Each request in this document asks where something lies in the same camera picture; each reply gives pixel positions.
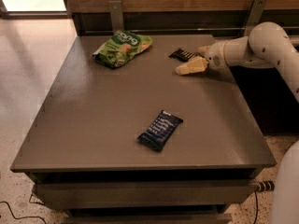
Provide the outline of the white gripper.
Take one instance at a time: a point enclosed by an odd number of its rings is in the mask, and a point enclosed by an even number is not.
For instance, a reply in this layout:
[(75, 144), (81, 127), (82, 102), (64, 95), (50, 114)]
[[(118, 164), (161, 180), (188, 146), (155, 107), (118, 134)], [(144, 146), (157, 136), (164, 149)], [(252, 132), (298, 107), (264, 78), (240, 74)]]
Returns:
[(205, 58), (196, 56), (186, 63), (181, 64), (176, 68), (176, 73), (180, 76), (204, 72), (209, 65), (210, 68), (220, 69), (229, 67), (225, 59), (226, 41), (216, 42), (211, 46), (202, 46), (198, 48), (200, 55), (205, 55)]

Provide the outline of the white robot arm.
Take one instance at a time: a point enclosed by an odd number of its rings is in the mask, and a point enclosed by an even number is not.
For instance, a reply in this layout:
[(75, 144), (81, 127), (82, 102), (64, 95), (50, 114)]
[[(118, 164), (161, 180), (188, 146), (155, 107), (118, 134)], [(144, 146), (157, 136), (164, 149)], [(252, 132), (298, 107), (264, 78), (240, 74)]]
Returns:
[[(200, 73), (208, 67), (268, 64), (278, 70), (299, 102), (299, 52), (276, 23), (260, 23), (248, 35), (200, 47), (198, 52), (176, 68), (178, 75)], [(288, 149), (278, 168), (269, 224), (299, 224), (299, 141)]]

